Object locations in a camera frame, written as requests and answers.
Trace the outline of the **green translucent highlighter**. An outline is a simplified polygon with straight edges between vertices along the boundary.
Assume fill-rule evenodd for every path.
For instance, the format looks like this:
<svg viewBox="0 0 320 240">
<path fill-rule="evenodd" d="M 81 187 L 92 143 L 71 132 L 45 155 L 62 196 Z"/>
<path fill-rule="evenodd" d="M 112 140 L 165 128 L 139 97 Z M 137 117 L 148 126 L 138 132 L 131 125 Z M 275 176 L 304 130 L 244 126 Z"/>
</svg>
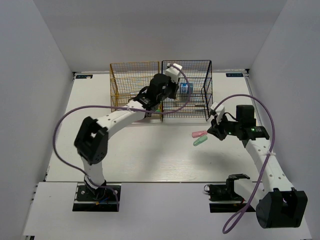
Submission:
<svg viewBox="0 0 320 240">
<path fill-rule="evenodd" d="M 205 141 L 208 140 L 208 137 L 207 135 L 203 135 L 201 137 L 199 137 L 198 139 L 196 139 L 194 142 L 193 142 L 193 146 L 194 147 L 197 147 L 198 145 L 204 143 Z"/>
</svg>

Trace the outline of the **pink translucent highlighter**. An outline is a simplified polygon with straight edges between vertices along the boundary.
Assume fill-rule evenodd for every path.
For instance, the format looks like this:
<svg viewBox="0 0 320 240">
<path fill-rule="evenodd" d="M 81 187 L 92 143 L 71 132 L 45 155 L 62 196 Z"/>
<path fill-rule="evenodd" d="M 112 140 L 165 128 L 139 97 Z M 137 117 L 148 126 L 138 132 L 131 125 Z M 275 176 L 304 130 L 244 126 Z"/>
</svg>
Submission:
<svg viewBox="0 0 320 240">
<path fill-rule="evenodd" d="M 195 131 L 195 132 L 192 132 L 191 136 L 192 138 L 200 138 L 202 136 L 205 136 L 207 135 L 207 131 L 206 130 L 202 130 L 202 131 Z"/>
</svg>

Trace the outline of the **blue tape box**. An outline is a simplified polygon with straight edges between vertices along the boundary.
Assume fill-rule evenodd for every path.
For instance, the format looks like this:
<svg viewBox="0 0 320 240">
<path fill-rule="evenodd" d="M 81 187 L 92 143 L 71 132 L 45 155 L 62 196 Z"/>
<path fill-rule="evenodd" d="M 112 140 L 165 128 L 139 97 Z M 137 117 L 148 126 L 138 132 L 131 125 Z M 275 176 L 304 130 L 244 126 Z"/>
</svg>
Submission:
<svg viewBox="0 0 320 240">
<path fill-rule="evenodd" d="M 192 94 L 193 93 L 193 84 L 192 83 L 181 83 L 179 86 L 179 93 L 180 94 Z"/>
</svg>

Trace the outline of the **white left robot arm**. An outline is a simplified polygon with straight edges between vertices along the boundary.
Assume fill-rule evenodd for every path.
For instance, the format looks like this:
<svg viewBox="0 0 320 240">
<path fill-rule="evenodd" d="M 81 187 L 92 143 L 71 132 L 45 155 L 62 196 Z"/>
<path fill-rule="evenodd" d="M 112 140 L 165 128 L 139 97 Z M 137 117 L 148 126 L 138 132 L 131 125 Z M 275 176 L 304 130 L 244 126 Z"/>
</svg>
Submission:
<svg viewBox="0 0 320 240">
<path fill-rule="evenodd" d="M 105 196 L 107 184 L 102 168 L 102 160 L 108 152 L 108 141 L 118 131 L 133 122 L 146 117 L 146 111 L 155 111 L 166 98 L 174 99 L 177 94 L 180 73 L 157 73 L 148 86 L 142 88 L 123 110 L 93 119 L 86 117 L 77 133 L 74 146 L 80 155 L 84 171 L 84 183 L 88 193 L 99 200 Z"/>
</svg>

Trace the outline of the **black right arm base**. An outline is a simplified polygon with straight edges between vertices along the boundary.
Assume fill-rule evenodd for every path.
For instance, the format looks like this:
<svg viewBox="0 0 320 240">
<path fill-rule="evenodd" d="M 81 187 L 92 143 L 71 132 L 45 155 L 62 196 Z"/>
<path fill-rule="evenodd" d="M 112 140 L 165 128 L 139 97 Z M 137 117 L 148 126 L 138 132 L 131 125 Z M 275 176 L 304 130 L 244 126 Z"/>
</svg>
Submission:
<svg viewBox="0 0 320 240">
<path fill-rule="evenodd" d="M 225 184 L 206 184 L 203 191 L 209 196 L 210 213 L 236 213 L 247 203 L 241 196 L 228 193 Z"/>
</svg>

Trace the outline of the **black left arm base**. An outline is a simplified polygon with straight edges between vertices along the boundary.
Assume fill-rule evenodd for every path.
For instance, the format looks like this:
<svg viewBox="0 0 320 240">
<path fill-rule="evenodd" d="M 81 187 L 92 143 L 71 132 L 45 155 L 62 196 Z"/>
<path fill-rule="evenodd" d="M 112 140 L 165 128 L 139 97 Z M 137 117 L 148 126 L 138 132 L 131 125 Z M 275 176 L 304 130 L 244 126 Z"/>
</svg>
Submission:
<svg viewBox="0 0 320 240">
<path fill-rule="evenodd" d="M 102 189 L 102 192 L 95 196 L 86 185 L 78 185 L 75 192 L 72 211 L 73 212 L 118 212 L 121 198 L 121 185 L 109 185 L 117 195 L 110 189 Z"/>
</svg>

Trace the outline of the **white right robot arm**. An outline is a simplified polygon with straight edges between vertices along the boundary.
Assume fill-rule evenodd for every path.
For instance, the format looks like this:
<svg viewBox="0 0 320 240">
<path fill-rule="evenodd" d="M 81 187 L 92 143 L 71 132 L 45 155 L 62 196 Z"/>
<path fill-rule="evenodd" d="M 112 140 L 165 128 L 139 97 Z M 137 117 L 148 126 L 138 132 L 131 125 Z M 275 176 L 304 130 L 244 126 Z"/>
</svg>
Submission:
<svg viewBox="0 0 320 240">
<path fill-rule="evenodd" d="M 276 154 L 270 149 L 271 140 L 263 126 L 256 125 L 252 105 L 237 105 L 234 121 L 228 120 L 223 105 L 211 106 L 211 127 L 208 133 L 219 140 L 236 136 L 251 156 L 256 169 L 262 174 L 255 183 L 244 173 L 232 174 L 226 180 L 226 195 L 236 200 L 243 198 L 255 210 L 259 225 L 264 229 L 298 228 L 301 225 L 308 197 L 296 190 L 282 170 Z"/>
</svg>

